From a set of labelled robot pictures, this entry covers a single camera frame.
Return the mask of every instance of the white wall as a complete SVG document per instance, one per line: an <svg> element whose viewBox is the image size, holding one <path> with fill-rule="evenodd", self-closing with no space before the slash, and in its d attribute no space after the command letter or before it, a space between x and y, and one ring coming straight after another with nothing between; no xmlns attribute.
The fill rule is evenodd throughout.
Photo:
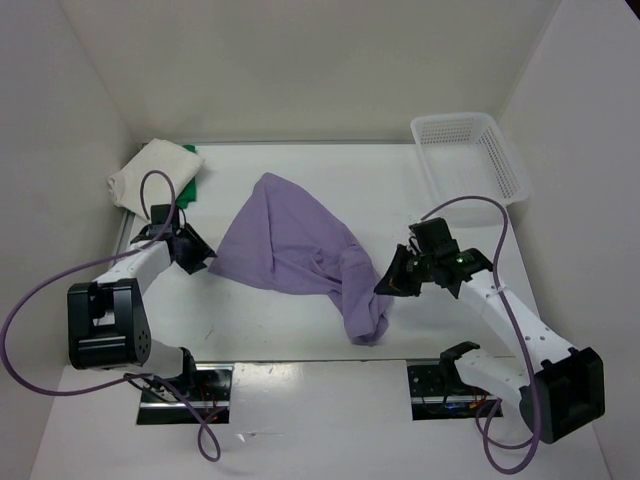
<svg viewBox="0 0 640 480"><path fill-rule="evenodd" d="M140 141L409 140L497 114L558 0L61 0Z"/></svg>
<svg viewBox="0 0 640 480"><path fill-rule="evenodd" d="M616 479L638 478L640 21L563 0L501 119L533 183L516 234L546 321L604 358L596 422Z"/></svg>
<svg viewBox="0 0 640 480"><path fill-rule="evenodd" d="M134 151L123 121L56 2L0 2L0 317L36 282L108 253L121 213L105 177ZM66 289L45 290L9 332L9 355L56 388L66 358ZM0 368L0 476L28 478L51 400Z"/></svg>

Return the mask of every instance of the crumpled fabric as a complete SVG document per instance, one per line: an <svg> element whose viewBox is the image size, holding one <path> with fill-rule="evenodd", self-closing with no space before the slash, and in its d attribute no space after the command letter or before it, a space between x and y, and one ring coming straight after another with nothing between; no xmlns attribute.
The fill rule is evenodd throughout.
<svg viewBox="0 0 640 480"><path fill-rule="evenodd" d="M326 294L347 336L373 343L387 330L391 297L373 293L380 275L349 229L306 190L272 173L255 184L209 271L255 288Z"/></svg>

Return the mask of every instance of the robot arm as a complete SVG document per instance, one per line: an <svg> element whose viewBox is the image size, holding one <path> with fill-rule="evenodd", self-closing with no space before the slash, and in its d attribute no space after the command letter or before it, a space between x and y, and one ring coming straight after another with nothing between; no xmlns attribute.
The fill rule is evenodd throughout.
<svg viewBox="0 0 640 480"><path fill-rule="evenodd" d="M523 353L500 299L502 292L518 319L534 366L541 401L542 435L553 443L604 414L604 372L591 348L578 351L553 332L508 287L496 288L491 262L476 249L461 252L444 219L409 227L410 247L398 245L389 270L376 286L380 295L418 296L422 283L434 282L469 305L521 361ZM520 410L533 430L533 399L524 368L494 358L472 342L440 356L451 392L476 386Z"/></svg>
<svg viewBox="0 0 640 480"><path fill-rule="evenodd" d="M115 264L93 282L73 285L67 293L69 358L77 369L124 369L172 378L189 376L195 362L188 350L153 340L142 295L174 261L187 273L203 268L215 252L178 212L161 240L141 250L166 221L168 205L151 207L151 224L128 250L138 253Z"/></svg>

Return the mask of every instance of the cable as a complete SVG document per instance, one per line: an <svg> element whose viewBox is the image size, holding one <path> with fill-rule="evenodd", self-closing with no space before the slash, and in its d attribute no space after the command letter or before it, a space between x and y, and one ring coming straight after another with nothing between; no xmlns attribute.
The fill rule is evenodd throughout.
<svg viewBox="0 0 640 480"><path fill-rule="evenodd" d="M457 203L465 200L479 200L481 202L490 203L494 205L496 208L498 208L498 210L500 210L500 213L502 214L502 232L500 233L500 239L498 240L498 245L496 246L496 251L493 255L493 283L495 283L495 287L496 287L496 290L498 291L498 295L500 296L500 300L502 301L502 305L504 306L504 309L507 312L507 316L511 321L513 330L515 331L516 338L518 339L518 344L520 345L520 348L522 350L522 355L524 357L524 363L527 368L527 374L529 375L531 396L533 398L533 435L527 442L524 442L523 444L521 444L522 446L517 446L518 448L523 448L527 445L529 446L529 450L527 451L525 458L523 458L522 461L515 467L505 468L505 467L502 467L501 465L498 465L498 463L494 460L493 456L491 455L491 451L489 450L489 444L495 445L507 450L516 449L516 448L511 448L513 446L503 445L489 438L489 426L491 425L491 420L493 420L493 417L498 412L498 409L500 408L500 404L502 403L502 400L498 399L494 403L493 408L491 409L491 411L489 412L489 415L487 416L484 429L481 428L481 432L482 432L482 446L484 448L484 453L487 457L487 460L491 464L491 466L502 474L514 475L516 473L521 472L525 468L527 468L527 466L531 463L531 461L533 460L533 457L536 454L536 451L538 449L538 444L540 443L540 436L542 434L542 418L541 418L541 412L540 412L540 395L538 393L538 387L535 382L535 372L533 370L533 362L531 360L531 356L529 355L529 350L527 349L527 344L524 339L524 336L522 335L522 331L520 330L520 326L518 325L518 320L516 319L516 316L513 313L513 309L509 304L509 300L507 299L507 296L504 294L504 292L500 289L500 278L498 277L498 263L500 260L500 254L502 253L502 247L504 246L504 241L507 237L507 231L509 229L509 214L507 213L507 210L506 208L504 208L503 205L493 200L492 198L483 197L480 195L465 195L465 196L457 197L452 200L448 200L444 202L443 204L439 205L438 207L434 208L429 213L424 215L421 218L421 220L423 221L426 220L427 218L432 216L434 213L442 210L444 207L447 207L452 203Z"/></svg>
<svg viewBox="0 0 640 480"><path fill-rule="evenodd" d="M163 403L171 403L170 400L167 400L166 398L164 398L162 395L160 395L159 393L157 393L152 385L151 382L148 378L140 378L139 380L142 380L143 382L145 382L148 386L147 387L142 387L140 385L138 385L136 382L134 382L131 377L133 376L132 373L125 373L123 375L124 378L127 379L127 383L129 385L131 385L132 387L134 387L137 390L140 390L142 393L146 393L151 395L153 398L155 398L156 400L160 400Z"/></svg>
<svg viewBox="0 0 640 480"><path fill-rule="evenodd" d="M22 385L24 388L26 388L27 390L31 390L32 392L38 393L40 395L46 395L46 396L50 396L50 397L73 397L73 396L77 396L77 395L84 395L86 393L93 393L93 392L97 392L99 390L103 390L105 388L109 388L112 387L114 385L119 385L121 383L125 383L125 382L129 382L130 380L135 380L135 379L146 379L149 378L151 375L150 374L136 374L136 375L131 375L129 377L123 377L120 378L118 380L113 380L110 382L106 382L100 385L96 385L93 387L89 387L89 388L83 388L80 390L67 390L67 391L56 391L56 390L49 390L46 388L42 388L42 387L38 387L37 385L32 384L31 382L29 382L28 380L26 380L25 378L23 378L18 372L17 370L13 367L13 365L11 364L11 360L9 359L9 356L7 354L7 334L9 332L9 327L11 326L11 323L13 323L13 320L15 319L16 315L18 314L18 312L20 311L20 309L22 307L24 307L24 305L36 294L38 293L40 290L42 290L43 288L51 285L52 283L67 277L73 273L76 272L80 272L82 270L86 270L87 268L91 268L91 267L95 267L96 265L100 265L103 263L108 263L108 262L112 262L114 260L120 260L126 257L130 257L132 255L137 254L140 250L145 250L149 247L151 247L151 245L153 245L154 243L156 243L158 240L160 240L160 238L164 235L164 232L167 230L167 228L169 227L169 225L171 224L171 220L173 219L173 214L175 212L176 209L176 192L175 189L173 188L173 183L171 183L171 179L169 178L169 176L160 171L160 170L150 170L149 172L147 172L144 177L142 177L142 182L140 183L140 202L142 204L142 210L144 211L144 214L147 218L149 218L148 212L147 212L147 207L145 205L144 202L144 186L147 182L147 179L151 176L151 175L160 175L161 177L163 177L166 181L167 184L169 185L169 191L171 192L171 208L169 209L169 215L167 216L167 220L165 221L164 225L162 225L162 228L160 229L160 231L158 232L158 234L153 237L151 240L149 240L149 242L145 243L142 247L140 247L139 249L136 250L130 250L128 252L124 252L124 253L119 253L117 255L112 255L109 257L104 257L104 258L100 258L98 260L93 260L91 262L87 262L87 263L82 263L80 265L77 265L75 267L69 268L67 270L64 270L60 273L57 273L45 280L43 280L42 282L40 282L38 285L36 285L35 287L33 287L30 291L28 291L27 293L24 294L24 296L18 300L18 302L14 305L14 307L11 309L11 311L9 312L9 314L7 315L7 318L5 319L4 323L2 324L2 329L0 329L0 360L2 361L2 365L4 365L4 368L7 370L7 373L9 373L9 375L16 381L18 382L20 385ZM207 423L205 423L204 419L198 414L198 412L195 410L195 408L193 408L193 406L189 403L189 401L180 394L180 392L178 392L168 381L164 380L163 378L160 377L156 377L154 376L153 379L157 382L159 382L160 384L164 385L165 388L167 388L171 393L173 393L173 395L178 398L179 400L181 400L185 406L187 407L187 409L191 412L191 414L194 416L194 418L198 421L198 423L200 424L200 430L198 432L198 448L200 450L200 453L202 454L203 457L205 457L207 460L211 461L211 462L217 462L218 460L220 460L220 444L218 443L218 439L216 438L215 434L213 433L213 431L209 428L209 425L207 425ZM207 435L209 435L209 437L211 438L211 440L213 441L213 443L216 446L216 451L217 454L215 457L212 457L211 455L207 454L204 451L204 448L202 447L202 432L206 432Z"/></svg>

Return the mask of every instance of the white towel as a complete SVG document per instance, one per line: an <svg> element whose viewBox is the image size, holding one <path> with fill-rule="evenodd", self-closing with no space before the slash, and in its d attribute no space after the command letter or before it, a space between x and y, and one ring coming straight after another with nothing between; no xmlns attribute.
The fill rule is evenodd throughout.
<svg viewBox="0 0 640 480"><path fill-rule="evenodd" d="M189 183L204 160L195 153L166 140L149 142L125 167L107 179L111 199L117 207L125 207L146 220L140 203L140 183L150 170L166 173L176 191L176 197ZM160 175L149 177L144 187L147 211L152 205L171 203L169 186Z"/></svg>

